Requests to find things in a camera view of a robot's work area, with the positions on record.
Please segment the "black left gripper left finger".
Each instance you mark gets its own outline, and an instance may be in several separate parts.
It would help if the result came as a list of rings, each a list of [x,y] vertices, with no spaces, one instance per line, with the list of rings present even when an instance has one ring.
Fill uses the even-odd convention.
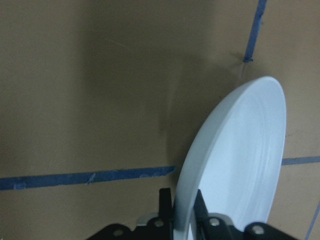
[[[170,188],[159,190],[158,227],[161,229],[163,240],[173,239],[173,205]]]

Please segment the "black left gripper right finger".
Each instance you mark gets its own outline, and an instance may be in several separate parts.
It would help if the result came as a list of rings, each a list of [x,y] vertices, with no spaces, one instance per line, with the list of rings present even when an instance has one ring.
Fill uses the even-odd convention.
[[[195,215],[195,239],[206,240],[208,236],[208,233],[206,230],[208,210],[200,189],[197,190],[193,211]]]

